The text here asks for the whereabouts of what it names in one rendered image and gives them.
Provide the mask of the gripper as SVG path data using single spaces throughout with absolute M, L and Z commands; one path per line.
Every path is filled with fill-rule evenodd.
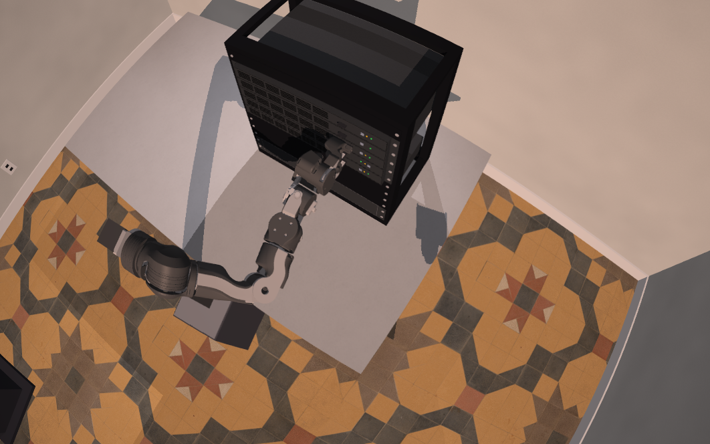
M 327 195 L 333 187 L 335 179 L 342 170 L 342 153 L 346 151 L 351 154 L 352 147 L 346 142 L 342 142 L 335 137 L 325 142 L 327 159 L 322 163 L 324 157 L 321 153 L 310 150 L 304 153 L 295 164 L 295 171 L 292 181 L 300 182 L 304 187 L 321 195 Z M 322 176 L 323 175 L 323 176 Z M 292 184 L 294 184 L 294 182 Z

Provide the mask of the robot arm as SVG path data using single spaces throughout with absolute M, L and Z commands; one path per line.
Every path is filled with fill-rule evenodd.
M 126 271 L 145 280 L 152 293 L 161 298 L 194 295 L 224 302 L 268 304 L 287 282 L 294 259 L 290 253 L 303 239 L 301 221 L 316 212 L 316 198 L 317 194 L 298 182 L 287 189 L 282 212 L 270 219 L 263 238 L 268 243 L 262 243 L 256 257 L 257 272 L 241 282 L 232 280 L 222 265 L 189 259 L 183 249 L 163 245 L 139 229 L 123 229 L 113 254 L 121 257 Z

